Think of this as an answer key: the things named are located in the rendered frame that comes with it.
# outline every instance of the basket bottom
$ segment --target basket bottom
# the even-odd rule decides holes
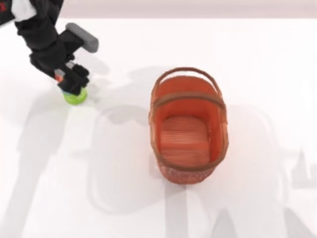
[[[161,154],[169,162],[187,167],[210,162],[210,138],[205,123],[195,117],[169,117],[161,125]]]

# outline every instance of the orange object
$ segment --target orange object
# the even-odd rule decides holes
[[[188,75],[165,79],[184,71],[207,80]],[[149,123],[158,167],[173,183],[202,182],[226,155],[226,105],[217,83],[204,71],[180,67],[165,72],[152,90]]]

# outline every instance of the person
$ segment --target person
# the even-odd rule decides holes
[[[55,78],[55,71],[74,56],[69,56],[55,28],[64,0],[0,0],[0,27],[14,22],[17,35],[31,50],[30,63]],[[77,76],[87,78],[89,72],[77,65],[72,70]],[[66,102],[77,105],[85,101],[85,85],[74,80],[58,84]]]

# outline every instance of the green object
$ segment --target green object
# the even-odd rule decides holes
[[[87,90],[85,88],[82,88],[78,96],[70,94],[70,93],[66,93],[66,92],[63,92],[63,95],[67,103],[71,105],[78,105],[83,103],[86,100],[88,94],[87,94]]]

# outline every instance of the white wall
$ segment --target white wall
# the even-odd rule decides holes
[[[63,17],[316,17],[317,0],[65,0]]]

